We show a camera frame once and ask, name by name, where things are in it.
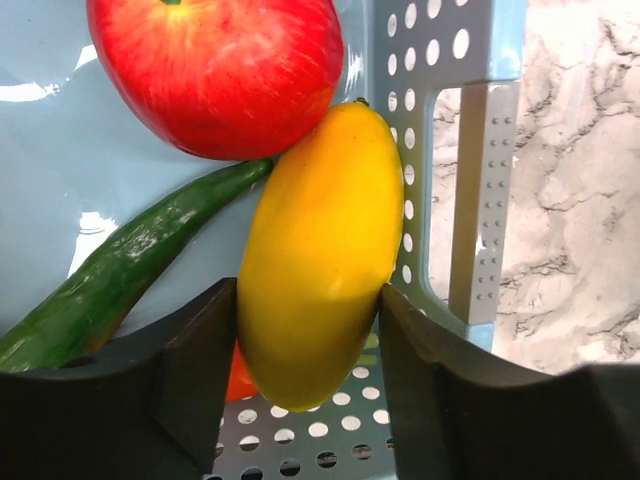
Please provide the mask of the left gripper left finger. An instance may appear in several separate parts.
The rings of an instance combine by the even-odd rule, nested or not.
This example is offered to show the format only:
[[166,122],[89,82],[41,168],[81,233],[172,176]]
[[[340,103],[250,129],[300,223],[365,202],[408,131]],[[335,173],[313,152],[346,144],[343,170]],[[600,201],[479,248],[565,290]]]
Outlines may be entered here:
[[5,479],[199,479],[215,462],[236,338],[226,278],[59,369],[1,377]]

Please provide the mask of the yellow mango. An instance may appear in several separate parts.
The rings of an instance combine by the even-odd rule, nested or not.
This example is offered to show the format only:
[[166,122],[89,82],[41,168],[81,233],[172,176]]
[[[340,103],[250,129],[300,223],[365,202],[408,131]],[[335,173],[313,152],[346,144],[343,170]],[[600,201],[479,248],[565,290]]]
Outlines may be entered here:
[[240,349],[259,392],[294,412],[343,384],[402,236],[396,142],[365,100],[331,107],[278,160],[237,279]]

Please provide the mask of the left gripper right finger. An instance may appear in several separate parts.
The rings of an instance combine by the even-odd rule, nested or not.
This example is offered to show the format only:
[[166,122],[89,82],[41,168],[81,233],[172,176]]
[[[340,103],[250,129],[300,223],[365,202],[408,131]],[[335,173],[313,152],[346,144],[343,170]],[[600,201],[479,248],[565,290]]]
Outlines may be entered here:
[[402,479],[635,479],[639,369],[587,364],[552,376],[473,345],[395,287],[380,349]]

